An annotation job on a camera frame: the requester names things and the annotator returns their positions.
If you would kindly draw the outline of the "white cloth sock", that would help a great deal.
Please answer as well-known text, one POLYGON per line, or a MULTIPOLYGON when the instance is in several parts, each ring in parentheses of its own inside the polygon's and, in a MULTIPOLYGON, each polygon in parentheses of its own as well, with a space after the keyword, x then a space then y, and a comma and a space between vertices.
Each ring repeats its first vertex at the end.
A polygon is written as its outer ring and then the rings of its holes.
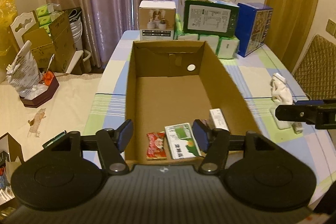
POLYGON ((286 85, 286 79, 280 73, 274 73, 270 81, 272 100, 281 105, 292 105, 293 97, 286 85))

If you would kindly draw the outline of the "small green box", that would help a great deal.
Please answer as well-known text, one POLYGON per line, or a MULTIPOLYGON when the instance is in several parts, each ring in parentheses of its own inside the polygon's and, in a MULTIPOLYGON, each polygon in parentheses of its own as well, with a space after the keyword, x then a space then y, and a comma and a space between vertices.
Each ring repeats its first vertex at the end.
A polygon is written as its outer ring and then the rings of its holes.
POLYGON ((165 133, 173 160, 193 159, 201 156, 189 123, 166 126, 165 133))

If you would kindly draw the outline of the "long white medicine box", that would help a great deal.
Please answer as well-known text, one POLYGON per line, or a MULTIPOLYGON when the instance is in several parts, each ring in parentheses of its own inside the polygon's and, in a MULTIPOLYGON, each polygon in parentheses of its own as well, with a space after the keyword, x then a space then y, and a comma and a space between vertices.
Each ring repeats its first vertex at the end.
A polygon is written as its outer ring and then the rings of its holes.
POLYGON ((224 119, 222 111, 219 108, 210 110, 208 124, 210 129, 219 128, 229 131, 226 120, 224 119))

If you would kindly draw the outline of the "red snack packet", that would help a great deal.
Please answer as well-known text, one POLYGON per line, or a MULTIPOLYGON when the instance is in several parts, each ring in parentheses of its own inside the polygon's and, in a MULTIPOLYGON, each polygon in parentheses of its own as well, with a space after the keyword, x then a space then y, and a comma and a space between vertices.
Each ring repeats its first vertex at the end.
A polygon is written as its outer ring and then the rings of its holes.
POLYGON ((147 160, 166 160, 166 152, 164 149, 164 132, 151 132, 146 134, 149 145, 146 151, 147 160))

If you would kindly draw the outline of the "small picture card box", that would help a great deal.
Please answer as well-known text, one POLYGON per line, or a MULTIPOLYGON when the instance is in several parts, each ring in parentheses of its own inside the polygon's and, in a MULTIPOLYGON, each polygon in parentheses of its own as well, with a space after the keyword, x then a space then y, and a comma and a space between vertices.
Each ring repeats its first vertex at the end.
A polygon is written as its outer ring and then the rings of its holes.
POLYGON ((301 134, 303 132, 303 125, 301 122, 293 122, 292 128, 296 134, 301 134))

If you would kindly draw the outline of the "dark velvet scrunchie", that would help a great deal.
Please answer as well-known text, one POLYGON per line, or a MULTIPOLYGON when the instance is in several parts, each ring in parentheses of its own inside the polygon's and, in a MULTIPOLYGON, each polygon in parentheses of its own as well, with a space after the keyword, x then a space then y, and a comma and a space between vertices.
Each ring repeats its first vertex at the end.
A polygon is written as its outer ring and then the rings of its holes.
POLYGON ((209 127, 209 128, 212 128, 212 124, 211 124, 211 122, 210 122, 208 119, 201 119, 201 122, 202 122, 205 126, 207 126, 207 127, 209 127))

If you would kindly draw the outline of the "quilted chair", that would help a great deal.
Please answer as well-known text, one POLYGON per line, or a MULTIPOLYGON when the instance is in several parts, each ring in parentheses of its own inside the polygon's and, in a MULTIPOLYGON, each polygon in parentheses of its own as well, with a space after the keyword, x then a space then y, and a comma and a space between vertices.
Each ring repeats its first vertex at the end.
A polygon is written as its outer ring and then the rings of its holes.
POLYGON ((334 99, 335 69, 335 44, 316 35, 293 76, 310 99, 334 99))

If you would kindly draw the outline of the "dark wooden tray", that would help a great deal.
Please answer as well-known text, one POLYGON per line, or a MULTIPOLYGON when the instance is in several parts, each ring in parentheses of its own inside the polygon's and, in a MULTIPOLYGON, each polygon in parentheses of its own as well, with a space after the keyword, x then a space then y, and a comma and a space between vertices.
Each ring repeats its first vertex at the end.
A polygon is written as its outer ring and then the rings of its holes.
POLYGON ((56 93, 59 82, 53 71, 47 71, 43 74, 42 83, 32 88, 29 98, 20 96, 20 100, 25 107, 37 108, 49 101, 56 93))

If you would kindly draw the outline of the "open cardboard box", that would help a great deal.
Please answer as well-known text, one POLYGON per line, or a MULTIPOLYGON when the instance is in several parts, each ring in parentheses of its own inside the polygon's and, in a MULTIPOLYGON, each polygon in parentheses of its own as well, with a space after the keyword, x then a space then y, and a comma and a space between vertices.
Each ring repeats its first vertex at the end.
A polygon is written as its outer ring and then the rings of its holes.
POLYGON ((133 136, 125 149, 127 162, 175 164, 147 160, 147 134, 174 124, 207 119, 220 108, 233 135, 260 133, 238 87, 210 46, 201 41, 133 42, 126 86, 126 118, 133 136))

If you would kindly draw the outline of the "green tissue pack stack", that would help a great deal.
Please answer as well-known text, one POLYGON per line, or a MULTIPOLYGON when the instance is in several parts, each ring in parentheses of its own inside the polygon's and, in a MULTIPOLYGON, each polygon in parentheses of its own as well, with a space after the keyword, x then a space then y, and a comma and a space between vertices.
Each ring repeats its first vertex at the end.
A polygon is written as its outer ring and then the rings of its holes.
POLYGON ((219 59, 233 59, 238 52, 240 40, 233 36, 199 35, 187 33, 182 29, 182 23, 178 14, 175 16, 175 40, 204 41, 207 42, 219 59))

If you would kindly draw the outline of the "blue milk carton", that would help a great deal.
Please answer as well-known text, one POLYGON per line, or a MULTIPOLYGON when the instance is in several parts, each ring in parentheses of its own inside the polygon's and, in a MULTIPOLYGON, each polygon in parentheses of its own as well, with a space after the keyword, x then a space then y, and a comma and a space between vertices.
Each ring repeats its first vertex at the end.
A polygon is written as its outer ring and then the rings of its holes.
POLYGON ((265 43, 273 9, 263 3, 238 3, 235 36, 240 40, 238 54, 248 56, 265 43))

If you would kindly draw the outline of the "crumpled white plastic bag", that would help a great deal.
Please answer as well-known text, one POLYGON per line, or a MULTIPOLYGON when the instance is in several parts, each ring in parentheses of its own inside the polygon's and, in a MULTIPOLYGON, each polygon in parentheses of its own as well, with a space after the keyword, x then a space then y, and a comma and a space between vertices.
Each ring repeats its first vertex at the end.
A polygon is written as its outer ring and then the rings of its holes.
POLYGON ((29 98, 32 88, 41 84, 41 73, 31 51, 32 43, 27 40, 13 63, 7 67, 7 81, 19 96, 29 98))

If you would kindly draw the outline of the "brown cardboard box stack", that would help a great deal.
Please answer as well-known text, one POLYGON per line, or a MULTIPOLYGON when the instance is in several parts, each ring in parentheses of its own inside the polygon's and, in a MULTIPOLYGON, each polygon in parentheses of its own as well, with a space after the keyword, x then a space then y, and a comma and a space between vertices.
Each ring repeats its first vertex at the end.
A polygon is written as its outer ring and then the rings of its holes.
POLYGON ((83 55, 76 50, 67 11, 62 11, 47 28, 35 24, 22 39, 31 42, 30 49, 40 69, 72 73, 83 55))

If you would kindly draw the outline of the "white photo box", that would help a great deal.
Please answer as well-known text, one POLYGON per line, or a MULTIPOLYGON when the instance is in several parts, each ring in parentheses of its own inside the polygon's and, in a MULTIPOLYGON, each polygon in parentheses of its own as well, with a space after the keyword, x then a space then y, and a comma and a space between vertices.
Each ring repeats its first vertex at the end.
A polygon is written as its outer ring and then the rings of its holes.
POLYGON ((140 39, 173 40, 175 15, 174 1, 141 1, 138 11, 140 39))

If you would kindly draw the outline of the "white chair back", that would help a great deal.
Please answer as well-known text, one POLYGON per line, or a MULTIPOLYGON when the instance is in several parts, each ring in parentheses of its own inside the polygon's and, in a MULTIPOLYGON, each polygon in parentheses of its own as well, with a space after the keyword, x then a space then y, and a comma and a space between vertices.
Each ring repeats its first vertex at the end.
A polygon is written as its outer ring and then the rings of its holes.
POLYGON ((17 52, 19 52, 21 47, 24 45, 22 36, 31 27, 35 29, 37 26, 38 18, 34 10, 31 12, 23 12, 14 19, 13 23, 10 25, 10 30, 15 38, 17 52))

